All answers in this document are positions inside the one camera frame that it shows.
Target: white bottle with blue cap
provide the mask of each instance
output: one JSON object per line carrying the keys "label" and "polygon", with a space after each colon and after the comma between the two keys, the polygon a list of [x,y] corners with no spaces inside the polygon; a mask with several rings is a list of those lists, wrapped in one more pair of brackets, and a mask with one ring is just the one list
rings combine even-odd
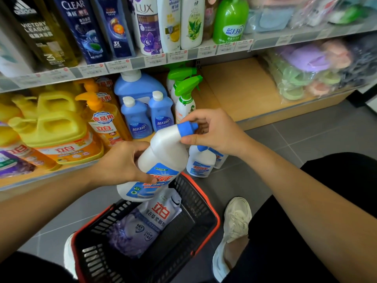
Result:
{"label": "white bottle with blue cap", "polygon": [[191,176],[206,178],[216,164],[216,155],[207,146],[191,146],[186,170]]}
{"label": "white bottle with blue cap", "polygon": [[158,130],[148,149],[136,161],[136,166],[142,172],[157,178],[157,184],[124,183],[116,187],[120,196],[129,201],[147,201],[154,197],[159,188],[173,181],[185,169],[189,159],[181,138],[194,134],[198,128],[197,123],[184,122]]}

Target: shopping basket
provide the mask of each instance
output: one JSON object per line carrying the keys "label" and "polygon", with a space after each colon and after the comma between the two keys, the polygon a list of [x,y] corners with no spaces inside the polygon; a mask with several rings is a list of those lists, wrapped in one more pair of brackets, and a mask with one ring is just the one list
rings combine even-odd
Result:
{"label": "shopping basket", "polygon": [[110,247],[109,228],[140,203],[120,200],[83,226],[72,238],[76,273],[81,283],[166,283],[209,241],[220,218],[208,197],[182,173],[169,184],[182,198],[182,212],[139,259]]}

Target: blue bottle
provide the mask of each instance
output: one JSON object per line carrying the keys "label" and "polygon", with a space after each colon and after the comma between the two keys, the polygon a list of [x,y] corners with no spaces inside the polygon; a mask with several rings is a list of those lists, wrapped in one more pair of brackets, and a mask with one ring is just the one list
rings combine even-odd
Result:
{"label": "blue bottle", "polygon": [[115,58],[135,57],[134,44],[125,20],[122,0],[95,0]]}
{"label": "blue bottle", "polygon": [[54,0],[87,64],[110,61],[89,0]]}
{"label": "blue bottle", "polygon": [[142,73],[139,69],[121,72],[120,75],[114,86],[114,92],[119,96],[120,104],[123,104],[125,96],[131,96],[148,104],[153,97],[153,91],[161,91],[164,97],[167,97],[165,87],[157,79]]}
{"label": "blue bottle", "polygon": [[142,139],[153,133],[152,124],[147,117],[147,106],[130,96],[123,98],[121,108],[127,126],[134,139]]}
{"label": "blue bottle", "polygon": [[153,98],[149,100],[149,108],[155,132],[174,125],[172,104],[173,101],[168,97],[164,97],[161,91],[153,91]]}

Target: adidas logo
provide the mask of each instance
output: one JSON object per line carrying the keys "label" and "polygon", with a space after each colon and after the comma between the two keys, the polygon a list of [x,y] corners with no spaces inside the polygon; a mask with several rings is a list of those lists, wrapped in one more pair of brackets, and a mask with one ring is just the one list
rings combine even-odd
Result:
{"label": "adidas logo", "polygon": [[14,4],[13,10],[14,10],[14,13],[17,15],[29,15],[29,14],[37,13],[35,9],[30,8],[22,0],[16,0],[16,4]]}

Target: large blue detergent bottle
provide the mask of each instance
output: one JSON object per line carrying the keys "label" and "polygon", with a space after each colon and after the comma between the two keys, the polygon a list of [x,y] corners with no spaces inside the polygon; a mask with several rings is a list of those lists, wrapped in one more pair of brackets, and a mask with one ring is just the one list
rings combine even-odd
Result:
{"label": "large blue detergent bottle", "polygon": [[153,91],[161,91],[164,97],[167,97],[165,87],[157,79],[142,73],[140,69],[121,72],[114,86],[114,92],[119,96],[121,104],[125,96],[148,104],[153,97]]}
{"label": "large blue detergent bottle", "polygon": [[153,133],[152,124],[147,117],[147,106],[130,96],[123,99],[121,108],[127,127],[134,139],[142,139]]}
{"label": "large blue detergent bottle", "polygon": [[168,97],[164,97],[161,91],[153,91],[152,96],[149,100],[149,108],[153,130],[157,132],[162,128],[174,125],[173,101]]}

